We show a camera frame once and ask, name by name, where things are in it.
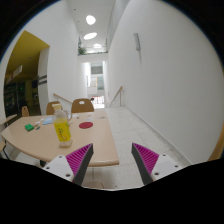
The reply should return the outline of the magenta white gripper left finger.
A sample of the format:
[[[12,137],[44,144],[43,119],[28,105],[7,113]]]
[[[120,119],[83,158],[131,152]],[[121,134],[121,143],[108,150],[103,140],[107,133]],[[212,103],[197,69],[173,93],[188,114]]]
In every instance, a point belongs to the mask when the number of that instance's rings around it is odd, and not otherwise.
[[[88,144],[67,156],[58,155],[44,170],[81,186],[93,154],[93,145]]]

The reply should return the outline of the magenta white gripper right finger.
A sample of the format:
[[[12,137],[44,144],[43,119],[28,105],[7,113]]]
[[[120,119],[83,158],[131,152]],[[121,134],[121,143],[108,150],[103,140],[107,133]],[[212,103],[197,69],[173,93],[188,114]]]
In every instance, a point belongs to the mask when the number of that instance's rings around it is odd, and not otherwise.
[[[182,166],[167,154],[157,154],[137,143],[132,144],[131,153],[144,185],[148,185],[182,169]]]

